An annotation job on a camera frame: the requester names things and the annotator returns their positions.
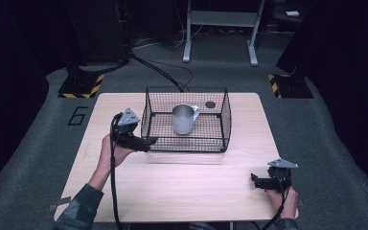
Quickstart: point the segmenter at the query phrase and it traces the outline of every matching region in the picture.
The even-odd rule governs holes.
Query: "wire mesh basket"
[[[188,91],[161,86],[146,89],[142,138],[158,137],[151,151],[225,152],[232,125],[227,89],[193,87]],[[177,134],[173,130],[173,108],[178,104],[197,105],[200,109],[189,134]]]

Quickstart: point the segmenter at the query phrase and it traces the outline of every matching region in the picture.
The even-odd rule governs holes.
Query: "rack leg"
[[[191,54],[191,0],[188,0],[187,6],[187,40],[185,42],[183,62],[190,61]]]
[[[259,30],[259,24],[261,21],[264,5],[265,5],[265,0],[261,0],[261,3],[259,5],[259,10],[257,13],[257,17],[255,20],[255,24],[253,26],[252,36],[250,37],[250,40],[247,40],[247,49],[249,50],[250,64],[252,64],[253,67],[258,66],[258,58],[256,57],[256,51],[255,51],[255,40],[256,40],[256,34],[258,33],[258,30]]]

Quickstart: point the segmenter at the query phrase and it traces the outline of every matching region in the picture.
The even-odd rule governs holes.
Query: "metal rack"
[[[200,108],[193,130],[186,135],[173,131],[172,110],[177,104]],[[227,89],[189,88],[180,93],[176,87],[148,87],[142,117],[142,138],[158,137],[151,151],[225,152],[231,134],[231,108]]]
[[[250,63],[252,66],[257,66],[258,59],[256,57],[254,43],[261,21],[264,5],[265,0],[261,0],[257,12],[192,11],[191,0],[188,0],[187,40],[184,49],[183,61],[190,61],[192,25],[251,27],[253,28],[253,32],[250,39],[247,40],[247,49],[249,51]]]

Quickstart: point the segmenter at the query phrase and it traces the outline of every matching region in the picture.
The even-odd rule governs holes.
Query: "handheld controller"
[[[133,134],[134,129],[140,122],[136,114],[127,108],[125,113],[115,115],[111,125],[111,136],[113,141],[121,147],[138,151],[149,151],[150,146],[154,145],[157,138],[140,138]]]
[[[270,166],[268,168],[270,178],[259,178],[257,175],[251,173],[256,188],[275,190],[277,193],[281,193],[291,186],[291,169],[298,168],[297,164],[281,158],[267,164]]]

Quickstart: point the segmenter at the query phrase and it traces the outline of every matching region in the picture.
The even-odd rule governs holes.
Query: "hand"
[[[271,199],[271,204],[273,205],[273,208],[277,211],[280,205],[282,205],[282,194],[278,194],[276,191],[272,190],[267,190],[266,192]],[[295,219],[295,215],[297,213],[298,193],[291,186],[287,190],[285,190],[285,196],[287,196],[287,198],[280,218]]]
[[[92,187],[102,190],[104,188],[104,184],[110,175],[110,136],[109,134],[103,138],[103,145],[101,148],[100,159],[98,160],[97,169],[92,174],[91,179],[88,184]],[[134,150],[120,147],[118,145],[115,146],[114,154],[115,154],[115,167],[124,162],[125,158],[133,153]]]

